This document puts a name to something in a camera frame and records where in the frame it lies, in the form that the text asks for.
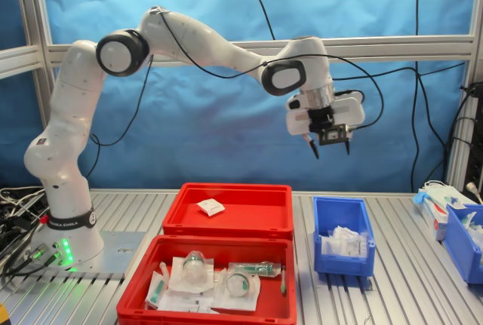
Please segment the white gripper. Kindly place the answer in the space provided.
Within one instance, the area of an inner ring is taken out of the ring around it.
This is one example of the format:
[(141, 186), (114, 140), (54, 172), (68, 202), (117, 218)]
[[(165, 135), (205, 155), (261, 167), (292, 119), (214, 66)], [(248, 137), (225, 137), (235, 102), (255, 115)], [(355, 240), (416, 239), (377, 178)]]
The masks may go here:
[[(333, 119), (335, 125), (346, 125), (354, 127), (365, 121), (365, 112), (362, 103), (365, 95), (358, 90), (346, 90), (335, 96), (332, 102)], [(295, 94), (286, 104), (286, 124), (290, 135), (303, 135), (304, 140), (311, 148), (314, 156), (319, 158), (318, 148), (315, 140), (309, 133), (309, 104), (304, 94)], [(344, 142), (346, 153), (350, 155), (350, 140)]]

